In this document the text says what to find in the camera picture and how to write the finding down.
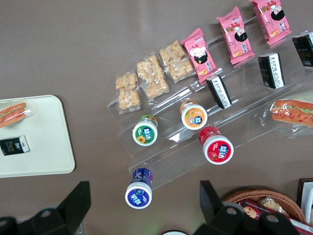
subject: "black and white package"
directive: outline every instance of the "black and white package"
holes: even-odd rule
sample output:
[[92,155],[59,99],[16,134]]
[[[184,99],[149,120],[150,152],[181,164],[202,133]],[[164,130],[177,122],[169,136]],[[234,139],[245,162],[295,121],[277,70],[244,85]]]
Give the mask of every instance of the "black and white package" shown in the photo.
[[220,76],[210,76],[206,79],[206,83],[218,106],[227,109],[232,105],[226,86]]
[[313,32],[304,32],[292,38],[303,66],[313,67]]
[[277,89],[285,85],[280,56],[278,53],[260,55],[259,66],[264,86]]
[[4,155],[13,155],[29,152],[25,136],[0,140],[0,147]]

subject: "brown basket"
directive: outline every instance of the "brown basket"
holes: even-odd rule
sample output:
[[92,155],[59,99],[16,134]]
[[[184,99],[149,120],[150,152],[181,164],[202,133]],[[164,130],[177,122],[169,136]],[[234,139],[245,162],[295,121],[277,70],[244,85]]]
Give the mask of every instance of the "brown basket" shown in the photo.
[[290,198],[269,190],[243,190],[226,198],[227,202],[238,203],[243,199],[250,199],[258,202],[263,198],[271,197],[287,212],[287,214],[301,222],[305,223],[305,217],[299,206]]

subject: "brown table surface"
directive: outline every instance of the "brown table surface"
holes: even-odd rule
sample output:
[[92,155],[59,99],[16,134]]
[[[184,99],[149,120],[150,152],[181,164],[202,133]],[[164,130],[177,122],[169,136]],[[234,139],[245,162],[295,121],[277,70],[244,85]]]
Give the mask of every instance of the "brown table surface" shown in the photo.
[[[221,33],[216,17],[235,5],[244,19],[253,15],[248,0],[0,0],[0,98],[57,95],[76,161],[69,174],[0,179],[0,216],[33,215],[84,180],[92,197],[87,235],[192,234],[204,222],[200,180],[210,180],[219,196],[265,186],[295,200],[299,178],[312,177],[311,136],[280,139],[271,132],[237,148],[226,165],[205,164],[154,190],[144,210],[125,203],[131,158],[107,109],[116,76],[197,27],[214,39]],[[283,9],[295,33],[312,30],[312,1],[284,0]]]

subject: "pink snack package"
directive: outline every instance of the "pink snack package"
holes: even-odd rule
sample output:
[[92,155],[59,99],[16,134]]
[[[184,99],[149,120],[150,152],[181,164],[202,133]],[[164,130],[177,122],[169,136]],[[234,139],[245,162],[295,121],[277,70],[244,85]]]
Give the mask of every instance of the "pink snack package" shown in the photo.
[[280,0],[249,0],[253,3],[266,42],[272,45],[291,33]]
[[229,14],[216,19],[222,26],[231,64],[237,64],[254,55],[238,7],[235,6]]
[[206,48],[202,30],[200,28],[196,29],[188,38],[182,40],[180,43],[187,49],[196,69],[199,82],[203,83],[209,76],[215,73],[217,67]]

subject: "jar lid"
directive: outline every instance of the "jar lid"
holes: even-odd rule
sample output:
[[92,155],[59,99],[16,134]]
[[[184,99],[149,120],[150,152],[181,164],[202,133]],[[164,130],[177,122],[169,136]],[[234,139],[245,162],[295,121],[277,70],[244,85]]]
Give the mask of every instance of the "jar lid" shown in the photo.
[[125,193],[126,203],[134,209],[144,209],[152,201],[152,190],[143,182],[131,183]]
[[227,163],[234,154],[234,146],[225,136],[211,136],[203,144],[206,159],[215,165]]
[[140,121],[133,129],[133,139],[141,146],[149,146],[157,140],[157,127],[148,120]]
[[181,121],[189,130],[199,130],[206,125],[207,112],[199,104],[190,104],[183,109]]

